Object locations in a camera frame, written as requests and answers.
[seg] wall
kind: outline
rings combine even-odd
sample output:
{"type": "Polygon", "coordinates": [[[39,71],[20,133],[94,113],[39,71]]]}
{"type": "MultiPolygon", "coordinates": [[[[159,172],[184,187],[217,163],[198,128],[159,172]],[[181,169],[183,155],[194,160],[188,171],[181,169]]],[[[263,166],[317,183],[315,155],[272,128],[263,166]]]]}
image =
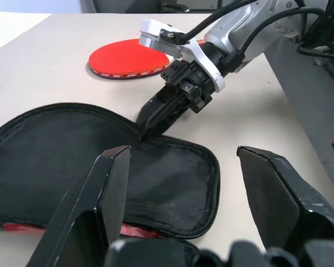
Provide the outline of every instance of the wall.
{"type": "Polygon", "coordinates": [[[22,13],[95,13],[92,0],[0,0],[0,11],[22,13]]]}

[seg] white table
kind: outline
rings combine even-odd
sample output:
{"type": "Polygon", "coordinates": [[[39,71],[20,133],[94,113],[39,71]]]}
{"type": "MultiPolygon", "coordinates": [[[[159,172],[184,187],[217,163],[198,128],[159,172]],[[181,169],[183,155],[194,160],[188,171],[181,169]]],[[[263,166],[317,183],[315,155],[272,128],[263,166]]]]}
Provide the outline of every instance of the white table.
{"type": "MultiPolygon", "coordinates": [[[[164,81],[159,76],[130,81],[99,78],[86,66],[89,55],[105,44],[138,38],[143,18],[157,19],[187,31],[205,16],[49,16],[0,49],[0,125],[27,110],[56,102],[90,103],[133,120],[164,81]]],[[[334,188],[263,55],[240,73],[228,75],[226,88],[213,98],[203,112],[197,115],[187,112],[166,133],[206,146],[220,163],[218,216],[209,232],[193,241],[195,244],[222,257],[226,257],[231,243],[238,239],[263,247],[236,156],[239,145],[285,156],[334,206],[334,188]]],[[[33,249],[22,246],[16,252],[29,257],[33,249]]]]}
{"type": "Polygon", "coordinates": [[[0,47],[28,31],[50,14],[0,12],[0,47]]]}

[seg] zipper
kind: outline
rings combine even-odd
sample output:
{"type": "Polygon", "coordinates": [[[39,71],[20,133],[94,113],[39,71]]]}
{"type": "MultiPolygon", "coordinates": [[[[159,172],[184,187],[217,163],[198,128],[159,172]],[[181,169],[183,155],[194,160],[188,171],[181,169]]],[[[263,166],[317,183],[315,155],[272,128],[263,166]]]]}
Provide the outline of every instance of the zipper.
{"type": "Polygon", "coordinates": [[[176,240],[176,241],[179,241],[179,242],[181,242],[181,243],[185,243],[185,244],[191,246],[191,247],[194,248],[194,249],[199,250],[199,248],[198,248],[196,245],[194,245],[192,242],[189,242],[189,241],[184,240],[184,239],[169,238],[169,237],[167,237],[167,236],[159,236],[158,238],[160,238],[160,239],[176,240]]]}
{"type": "MultiPolygon", "coordinates": [[[[55,104],[51,104],[51,105],[46,105],[46,106],[42,106],[42,107],[38,107],[38,108],[34,108],[32,110],[26,111],[18,116],[16,116],[15,118],[9,120],[8,122],[6,122],[3,126],[0,127],[0,137],[1,138],[5,138],[5,136],[2,136],[2,132],[5,132],[7,130],[10,129],[11,124],[13,123],[19,123],[20,121],[26,121],[27,117],[32,117],[35,115],[35,113],[38,115],[41,112],[48,112],[48,111],[52,111],[54,108],[61,108],[62,110],[67,109],[67,110],[78,110],[78,109],[82,109],[83,107],[85,108],[85,110],[90,111],[90,110],[95,110],[97,111],[97,113],[109,113],[112,117],[118,118],[119,120],[121,120],[122,123],[129,125],[130,126],[130,130],[133,131],[135,134],[139,133],[139,126],[137,124],[135,124],[134,122],[130,121],[129,119],[116,114],[110,110],[107,110],[103,107],[98,107],[98,106],[94,106],[94,105],[90,105],[90,104],[83,104],[83,103],[68,103],[68,102],[60,102],[60,103],[55,103],[55,104]]],[[[214,156],[214,154],[208,150],[206,147],[198,145],[198,144],[194,144],[192,142],[183,140],[183,139],[179,139],[177,137],[172,137],[172,136],[167,136],[167,135],[162,135],[162,138],[167,138],[170,140],[174,140],[174,141],[179,141],[179,142],[184,142],[185,145],[188,145],[189,149],[195,148],[196,150],[203,152],[204,154],[209,154],[209,158],[213,161],[213,167],[215,168],[215,172],[220,173],[220,168],[219,168],[219,164],[218,164],[218,160],[217,158],[214,156]]],[[[154,140],[151,140],[151,142],[158,142],[158,143],[163,143],[166,142],[165,140],[161,140],[160,137],[155,138],[154,140]]],[[[218,185],[217,185],[217,189],[215,191],[214,196],[212,197],[212,210],[214,210],[213,212],[213,216],[212,218],[209,220],[208,224],[206,225],[206,227],[202,230],[196,230],[196,231],[192,231],[191,233],[189,233],[188,231],[182,231],[182,230],[178,230],[175,229],[174,231],[169,231],[169,230],[163,230],[161,228],[166,228],[166,225],[160,223],[160,222],[151,222],[151,221],[145,221],[145,220],[126,220],[124,221],[125,223],[128,224],[138,224],[140,226],[146,226],[149,228],[153,228],[156,231],[165,234],[166,238],[176,238],[178,240],[184,240],[184,239],[195,239],[195,238],[199,238],[202,235],[204,235],[207,231],[210,230],[210,228],[212,227],[213,223],[215,222],[215,219],[217,217],[217,212],[218,212],[218,208],[219,208],[219,202],[220,202],[220,175],[218,178],[218,185]]]]}

